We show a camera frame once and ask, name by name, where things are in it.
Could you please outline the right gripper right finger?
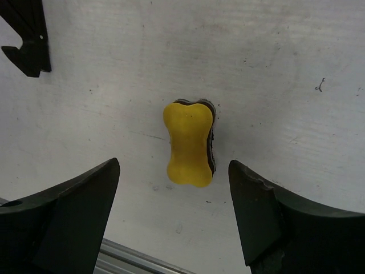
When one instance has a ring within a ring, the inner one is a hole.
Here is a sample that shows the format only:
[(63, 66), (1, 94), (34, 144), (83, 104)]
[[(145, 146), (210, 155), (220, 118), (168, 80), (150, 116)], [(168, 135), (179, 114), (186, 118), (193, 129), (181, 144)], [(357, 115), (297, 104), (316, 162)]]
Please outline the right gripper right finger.
[(237, 160), (228, 168), (245, 264), (252, 273), (363, 273), (364, 215), (314, 202)]

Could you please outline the yellow bone-shaped eraser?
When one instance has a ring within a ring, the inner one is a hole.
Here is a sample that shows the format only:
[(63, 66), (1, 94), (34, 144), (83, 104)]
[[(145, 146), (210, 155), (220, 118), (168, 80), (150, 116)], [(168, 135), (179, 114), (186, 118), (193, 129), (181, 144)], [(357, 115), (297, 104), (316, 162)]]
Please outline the yellow bone-shaped eraser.
[(212, 147), (215, 119), (215, 107), (206, 99), (178, 99), (165, 107), (163, 121), (171, 145), (167, 165), (170, 181), (198, 188), (212, 182), (216, 170)]

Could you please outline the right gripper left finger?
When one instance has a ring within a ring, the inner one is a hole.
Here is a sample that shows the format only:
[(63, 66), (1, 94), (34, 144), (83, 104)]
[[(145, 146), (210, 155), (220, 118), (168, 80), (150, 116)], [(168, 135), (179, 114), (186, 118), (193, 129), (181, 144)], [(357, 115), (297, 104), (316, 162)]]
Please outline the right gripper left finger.
[(93, 273), (119, 176), (112, 158), (1, 205), (1, 273)]

